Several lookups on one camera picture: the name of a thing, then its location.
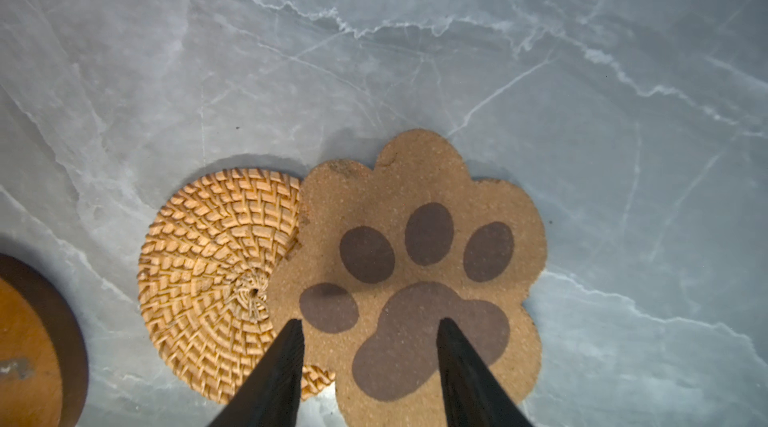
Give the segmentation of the rattan woven round coaster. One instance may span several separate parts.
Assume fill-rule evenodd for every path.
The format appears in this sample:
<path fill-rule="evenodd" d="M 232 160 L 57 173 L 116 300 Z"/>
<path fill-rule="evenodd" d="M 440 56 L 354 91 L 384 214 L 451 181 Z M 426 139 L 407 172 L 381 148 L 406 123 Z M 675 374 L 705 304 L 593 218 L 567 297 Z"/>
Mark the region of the rattan woven round coaster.
<path fill-rule="evenodd" d="M 295 249 L 298 178 L 260 168 L 187 184 L 149 226 L 138 301 L 160 358 L 192 390 L 228 403 L 273 343 L 267 288 Z"/>

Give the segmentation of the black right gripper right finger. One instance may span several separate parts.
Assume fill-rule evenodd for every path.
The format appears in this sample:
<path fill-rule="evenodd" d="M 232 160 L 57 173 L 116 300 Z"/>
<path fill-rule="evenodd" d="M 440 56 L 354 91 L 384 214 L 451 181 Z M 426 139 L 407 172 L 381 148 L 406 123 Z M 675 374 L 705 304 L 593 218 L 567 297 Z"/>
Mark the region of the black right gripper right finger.
<path fill-rule="evenodd" d="M 448 426 L 533 426 L 453 319 L 440 320 L 436 346 Z"/>

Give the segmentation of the cork paw print coaster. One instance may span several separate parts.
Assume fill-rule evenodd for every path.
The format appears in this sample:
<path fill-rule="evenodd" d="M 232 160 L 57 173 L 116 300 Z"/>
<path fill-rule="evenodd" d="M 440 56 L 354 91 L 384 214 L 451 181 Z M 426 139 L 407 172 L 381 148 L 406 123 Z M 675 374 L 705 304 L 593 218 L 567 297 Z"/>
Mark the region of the cork paw print coaster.
<path fill-rule="evenodd" d="M 373 167 L 315 167 L 300 187 L 297 244 L 266 290 L 276 328 L 303 324 L 304 362 L 335 377 L 350 426 L 442 426 L 437 331 L 454 320 L 514 401 L 542 345 L 524 308 L 546 264 L 527 193 L 475 180 L 440 135 L 410 130 Z"/>

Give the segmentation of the dark brown wooden round coaster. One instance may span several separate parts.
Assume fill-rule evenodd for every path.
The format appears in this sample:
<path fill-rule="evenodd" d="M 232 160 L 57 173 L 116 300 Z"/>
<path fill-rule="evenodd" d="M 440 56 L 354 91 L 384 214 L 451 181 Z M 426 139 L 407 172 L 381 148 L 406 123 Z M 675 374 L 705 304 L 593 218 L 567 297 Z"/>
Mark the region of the dark brown wooden round coaster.
<path fill-rule="evenodd" d="M 88 356 L 67 301 L 20 260 L 1 257 L 1 424 L 75 426 Z"/>

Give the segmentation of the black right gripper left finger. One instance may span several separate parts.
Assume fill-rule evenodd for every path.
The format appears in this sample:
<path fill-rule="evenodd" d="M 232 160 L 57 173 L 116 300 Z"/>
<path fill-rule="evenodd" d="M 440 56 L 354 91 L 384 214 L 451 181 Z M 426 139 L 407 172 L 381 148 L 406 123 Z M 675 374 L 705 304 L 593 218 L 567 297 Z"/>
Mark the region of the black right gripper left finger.
<path fill-rule="evenodd" d="M 289 320 L 211 427 L 295 426 L 305 352 L 302 322 Z"/>

